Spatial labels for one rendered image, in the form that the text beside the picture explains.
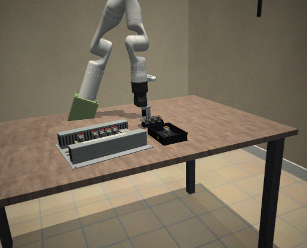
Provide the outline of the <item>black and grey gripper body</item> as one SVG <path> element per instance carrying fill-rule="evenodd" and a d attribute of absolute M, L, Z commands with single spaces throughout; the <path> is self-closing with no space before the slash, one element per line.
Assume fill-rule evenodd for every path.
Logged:
<path fill-rule="evenodd" d="M 147 71 L 133 72 L 131 71 L 131 85 L 134 93 L 134 105 L 137 107 L 147 106 L 147 82 L 156 82 L 157 78 L 152 75 L 147 75 Z"/>

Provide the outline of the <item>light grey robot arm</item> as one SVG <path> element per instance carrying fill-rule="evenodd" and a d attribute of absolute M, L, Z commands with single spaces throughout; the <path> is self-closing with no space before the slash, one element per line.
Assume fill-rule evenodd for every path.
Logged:
<path fill-rule="evenodd" d="M 102 36 L 116 27 L 123 15 L 126 13 L 126 22 L 129 30 L 137 32 L 138 35 L 130 35 L 125 39 L 125 46 L 131 62 L 131 71 L 140 72 L 146 70 L 146 60 L 138 57 L 135 52 L 146 51 L 149 47 L 149 40 L 142 23 L 141 8 L 137 0 L 108 0 L 90 46 L 90 52 L 102 59 L 89 61 L 79 96 L 95 101 L 103 73 L 111 53 L 112 43 Z"/>

